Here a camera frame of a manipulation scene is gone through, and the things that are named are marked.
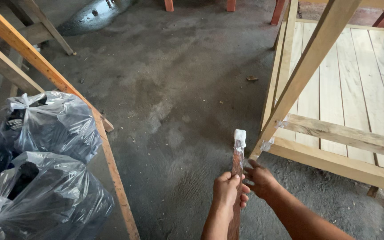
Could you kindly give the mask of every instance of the wooden frame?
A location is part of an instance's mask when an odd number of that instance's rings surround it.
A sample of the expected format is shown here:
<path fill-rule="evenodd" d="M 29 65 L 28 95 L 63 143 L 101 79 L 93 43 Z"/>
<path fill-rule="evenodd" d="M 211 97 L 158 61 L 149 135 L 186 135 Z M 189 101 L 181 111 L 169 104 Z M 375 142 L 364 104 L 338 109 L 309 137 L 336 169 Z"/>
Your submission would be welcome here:
<path fill-rule="evenodd" d="M 15 28 L 8 23 L 0 15 L 0 37 L 3 38 L 13 49 L 20 53 L 26 60 L 28 60 L 37 70 L 44 74 L 51 82 L 53 82 L 59 90 L 65 93 L 71 93 L 77 95 L 84 102 L 87 103 L 88 107 L 91 108 L 94 119 L 96 121 L 97 130 L 100 133 L 102 138 L 102 147 L 104 155 L 106 157 L 106 162 L 109 167 L 110 175 L 115 186 L 116 195 L 118 198 L 118 203 L 120 205 L 123 218 L 125 220 L 126 229 L 131 240 L 139 240 L 139 233 L 137 231 L 136 224 L 134 222 L 133 215 L 130 210 L 130 205 L 128 203 L 127 197 L 125 195 L 124 187 L 121 182 L 121 178 L 118 172 L 118 169 L 115 164 L 114 156 L 109 145 L 108 137 L 106 131 L 113 130 L 113 126 L 101 115 L 101 113 L 89 103 L 84 96 L 82 96 L 35 48 L 22 36 L 20 33 L 15 30 Z M 22 90 L 28 90 L 35 87 L 35 93 L 43 92 L 35 82 L 33 82 L 7 57 L 3 57 L 0 54 L 1 61 L 7 65 L 7 72 L 10 74 L 18 74 L 18 86 Z"/>

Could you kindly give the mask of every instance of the wooden bed frame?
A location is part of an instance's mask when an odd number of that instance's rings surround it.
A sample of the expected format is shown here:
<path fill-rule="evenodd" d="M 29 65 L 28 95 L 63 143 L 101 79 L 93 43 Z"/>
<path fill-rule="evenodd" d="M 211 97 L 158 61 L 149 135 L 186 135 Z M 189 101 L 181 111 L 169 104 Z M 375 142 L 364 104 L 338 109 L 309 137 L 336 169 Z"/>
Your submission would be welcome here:
<path fill-rule="evenodd" d="M 52 26 L 50 21 L 46 19 L 45 15 L 39 10 L 38 6 L 33 2 L 33 0 L 26 0 L 27 4 L 34 9 L 34 13 L 41 20 L 42 24 L 48 29 L 50 34 L 63 46 L 65 51 L 68 54 L 72 54 L 72 49 L 67 45 L 61 35 L 57 30 Z M 30 64 L 32 64 L 40 73 L 46 76 L 56 87 L 65 93 L 75 94 L 80 99 L 82 99 L 88 107 L 92 110 L 94 119 L 96 120 L 96 127 L 99 131 L 100 137 L 102 138 L 102 148 L 104 151 L 104 156 L 108 164 L 110 177 L 115 187 L 116 196 L 118 199 L 118 204 L 122 212 L 122 217 L 125 221 L 125 227 L 127 229 L 130 240 L 139 240 L 139 232 L 137 231 L 136 223 L 134 222 L 133 215 L 131 213 L 130 205 L 125 195 L 124 187 L 121 182 L 121 178 L 118 172 L 118 169 L 115 164 L 114 155 L 109 145 L 108 137 L 106 131 L 113 131 L 114 127 L 112 124 L 102 116 L 102 114 L 90 103 L 88 102 L 81 93 L 76 90 L 72 84 L 70 84 L 40 53 L 35 50 L 35 48 L 28 42 L 24 36 L 22 36 L 8 21 L 3 18 L 0 14 L 0 37 L 5 40 L 16 52 L 18 52 L 23 58 L 25 58 Z M 6 57 L 0 51 L 0 73 L 15 84 L 18 88 L 23 90 L 25 93 L 30 95 L 39 94 L 44 92 L 44 90 L 35 83 L 30 77 L 28 77 L 18 66 L 17 63 L 13 63 L 8 57 Z"/>
<path fill-rule="evenodd" d="M 348 25 L 384 0 L 307 1 L 328 3 L 312 21 L 290 1 L 249 158 L 267 151 L 384 189 L 384 28 Z"/>

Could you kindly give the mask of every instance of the finger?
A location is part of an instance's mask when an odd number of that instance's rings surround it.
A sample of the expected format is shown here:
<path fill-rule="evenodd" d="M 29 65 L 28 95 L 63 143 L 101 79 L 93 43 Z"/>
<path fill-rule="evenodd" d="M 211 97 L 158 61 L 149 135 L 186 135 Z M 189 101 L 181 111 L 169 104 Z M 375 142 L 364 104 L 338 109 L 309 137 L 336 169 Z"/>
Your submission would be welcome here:
<path fill-rule="evenodd" d="M 255 160 L 248 160 L 248 163 L 252 166 L 252 167 L 261 167 L 260 164 L 258 164 Z"/>
<path fill-rule="evenodd" d="M 242 202 L 247 202 L 248 201 L 248 196 L 245 194 L 241 194 L 241 201 Z"/>
<path fill-rule="evenodd" d="M 239 178 L 239 175 L 238 174 L 235 174 L 230 180 L 229 180 L 229 184 L 232 184 L 234 186 L 238 186 L 238 184 L 240 183 L 240 178 Z"/>
<path fill-rule="evenodd" d="M 243 193 L 249 194 L 251 189 L 247 187 L 247 185 L 242 184 L 242 190 Z"/>
<path fill-rule="evenodd" d="M 222 173 L 222 175 L 220 175 L 220 177 L 218 177 L 217 179 L 220 180 L 220 181 L 227 181 L 227 180 L 229 180 L 231 177 L 232 177 L 232 173 L 231 173 L 231 172 L 224 172 L 224 173 Z"/>

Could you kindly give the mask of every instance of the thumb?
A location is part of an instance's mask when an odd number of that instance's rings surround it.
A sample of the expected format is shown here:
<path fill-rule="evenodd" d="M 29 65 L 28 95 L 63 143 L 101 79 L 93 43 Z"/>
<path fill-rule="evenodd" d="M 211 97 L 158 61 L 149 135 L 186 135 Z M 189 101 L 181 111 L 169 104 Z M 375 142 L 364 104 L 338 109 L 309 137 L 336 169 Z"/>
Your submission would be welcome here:
<path fill-rule="evenodd" d="M 234 176 L 232 176 L 232 178 L 229 180 L 229 184 L 232 184 L 234 185 L 235 187 L 239 185 L 239 183 L 241 182 L 241 179 L 239 177 L 238 174 L 235 174 Z"/>

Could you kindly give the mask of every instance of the plastic wrap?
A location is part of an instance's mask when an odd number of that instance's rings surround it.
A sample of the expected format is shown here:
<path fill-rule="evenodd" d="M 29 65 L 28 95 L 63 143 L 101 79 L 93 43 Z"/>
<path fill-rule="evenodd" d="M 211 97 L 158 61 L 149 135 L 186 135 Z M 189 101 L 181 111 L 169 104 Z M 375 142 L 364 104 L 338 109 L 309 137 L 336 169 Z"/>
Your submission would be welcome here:
<path fill-rule="evenodd" d="M 87 164 L 102 144 L 90 109 L 73 94 L 10 97 L 0 121 L 1 134 L 19 154 L 53 152 Z"/>
<path fill-rule="evenodd" d="M 0 173 L 0 239 L 91 240 L 114 200 L 80 161 L 24 152 Z"/>

